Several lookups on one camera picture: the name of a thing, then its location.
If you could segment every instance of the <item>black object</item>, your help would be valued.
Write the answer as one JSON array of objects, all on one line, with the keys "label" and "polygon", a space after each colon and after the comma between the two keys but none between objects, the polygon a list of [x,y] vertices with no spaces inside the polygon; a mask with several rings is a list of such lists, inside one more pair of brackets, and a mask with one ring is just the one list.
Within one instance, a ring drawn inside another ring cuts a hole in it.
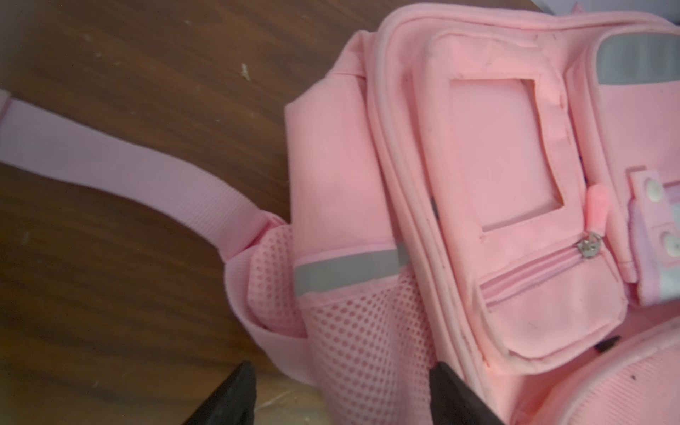
[{"label": "black object", "polygon": [[[503,425],[446,363],[430,370],[430,392],[434,425]],[[184,425],[253,425],[256,397],[255,370],[243,362]]]},{"label": "black object", "polygon": [[256,397],[255,369],[243,362],[184,425],[253,425]]},{"label": "black object", "polygon": [[600,341],[595,344],[594,349],[597,350],[598,353],[602,354],[605,351],[609,351],[614,345],[616,345],[617,342],[619,342],[620,339],[621,335],[616,335],[615,337],[605,339],[604,341]]},{"label": "black object", "polygon": [[430,410],[435,425],[503,425],[448,364],[430,370]]}]

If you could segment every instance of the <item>zipper pull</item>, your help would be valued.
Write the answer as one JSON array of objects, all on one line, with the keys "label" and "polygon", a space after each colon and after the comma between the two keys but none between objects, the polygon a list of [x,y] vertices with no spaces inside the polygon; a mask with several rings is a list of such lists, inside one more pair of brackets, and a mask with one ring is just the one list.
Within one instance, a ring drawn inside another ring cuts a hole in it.
[{"label": "zipper pull", "polygon": [[609,192],[604,184],[594,184],[585,193],[586,236],[576,244],[584,258],[593,258],[600,253],[602,237],[607,228],[609,215]]},{"label": "zipper pull", "polygon": [[609,191],[604,184],[594,184],[585,193],[585,231],[604,237],[609,215]]}]

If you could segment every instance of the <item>mesh side pocket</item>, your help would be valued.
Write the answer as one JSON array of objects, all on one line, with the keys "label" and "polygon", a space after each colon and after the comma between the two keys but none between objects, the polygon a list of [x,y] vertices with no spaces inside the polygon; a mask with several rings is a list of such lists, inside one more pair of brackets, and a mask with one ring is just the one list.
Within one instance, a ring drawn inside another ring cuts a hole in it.
[{"label": "mesh side pocket", "polygon": [[434,343],[415,275],[300,298],[319,385],[338,425],[432,424]]},{"label": "mesh side pocket", "polygon": [[267,232],[250,261],[248,306],[262,325],[289,337],[305,337],[305,324],[293,288],[292,229]]}]

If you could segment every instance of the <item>zipper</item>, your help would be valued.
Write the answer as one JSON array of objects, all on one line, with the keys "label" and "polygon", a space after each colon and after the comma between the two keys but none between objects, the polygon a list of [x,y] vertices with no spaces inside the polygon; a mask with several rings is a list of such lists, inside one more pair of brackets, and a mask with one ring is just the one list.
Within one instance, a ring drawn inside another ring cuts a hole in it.
[{"label": "zipper", "polygon": [[585,197],[585,235],[578,243],[545,257],[526,263],[481,285],[481,295],[488,308],[529,290],[569,270],[583,261],[595,258],[602,249],[609,196],[601,184],[588,188]]}]

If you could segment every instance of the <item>pink zipper pull tab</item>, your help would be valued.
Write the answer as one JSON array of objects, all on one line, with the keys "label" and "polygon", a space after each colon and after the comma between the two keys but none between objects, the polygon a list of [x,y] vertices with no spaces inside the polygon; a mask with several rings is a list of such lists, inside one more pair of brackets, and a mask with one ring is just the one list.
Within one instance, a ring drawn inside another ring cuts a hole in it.
[{"label": "pink zipper pull tab", "polygon": [[609,191],[604,184],[594,184],[585,193],[585,231],[604,237],[611,206]]}]

